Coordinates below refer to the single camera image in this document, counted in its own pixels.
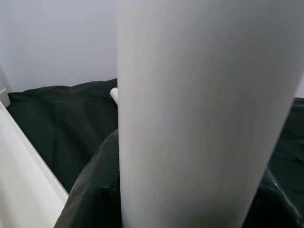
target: white container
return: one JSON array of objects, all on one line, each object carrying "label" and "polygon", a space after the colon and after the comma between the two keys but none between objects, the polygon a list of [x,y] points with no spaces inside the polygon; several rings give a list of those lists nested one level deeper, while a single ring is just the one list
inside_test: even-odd
[{"label": "white container", "polygon": [[0,86],[0,101],[2,102],[4,107],[8,107],[10,105],[10,99],[8,93],[6,92],[6,88]]}]

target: white edge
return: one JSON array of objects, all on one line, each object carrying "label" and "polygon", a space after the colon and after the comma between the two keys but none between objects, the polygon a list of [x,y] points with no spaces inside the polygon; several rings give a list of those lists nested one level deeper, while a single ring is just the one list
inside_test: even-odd
[{"label": "white edge", "polygon": [[68,193],[0,102],[0,228],[51,228]]}]

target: white tube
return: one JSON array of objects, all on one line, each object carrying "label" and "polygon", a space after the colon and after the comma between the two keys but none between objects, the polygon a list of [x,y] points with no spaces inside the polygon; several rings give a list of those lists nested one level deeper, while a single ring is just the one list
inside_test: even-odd
[{"label": "white tube", "polygon": [[239,228],[304,67],[304,5],[121,0],[125,228]]}]

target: white cylinder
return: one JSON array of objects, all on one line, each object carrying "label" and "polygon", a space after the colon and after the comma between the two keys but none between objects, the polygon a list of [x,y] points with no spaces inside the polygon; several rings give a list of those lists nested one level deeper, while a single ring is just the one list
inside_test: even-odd
[{"label": "white cylinder", "polygon": [[8,107],[10,105],[10,99],[6,88],[0,86],[0,102],[2,102],[4,107]]},{"label": "white cylinder", "polygon": [[241,227],[303,72],[303,3],[118,9],[124,227]]}]

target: white plastic piece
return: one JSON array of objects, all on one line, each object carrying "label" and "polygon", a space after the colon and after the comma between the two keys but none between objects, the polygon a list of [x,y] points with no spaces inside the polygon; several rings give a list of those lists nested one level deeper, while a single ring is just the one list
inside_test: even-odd
[{"label": "white plastic piece", "polygon": [[67,197],[0,103],[0,227],[52,228]]},{"label": "white plastic piece", "polygon": [[304,68],[291,2],[118,1],[124,228],[241,227]]},{"label": "white plastic piece", "polygon": [[118,89],[117,88],[111,89],[110,95],[113,98],[113,100],[116,102],[116,104],[118,105]]},{"label": "white plastic piece", "polygon": [[6,92],[6,88],[0,86],[0,102],[4,105],[4,107],[8,107],[10,105],[10,99],[8,93]]}]

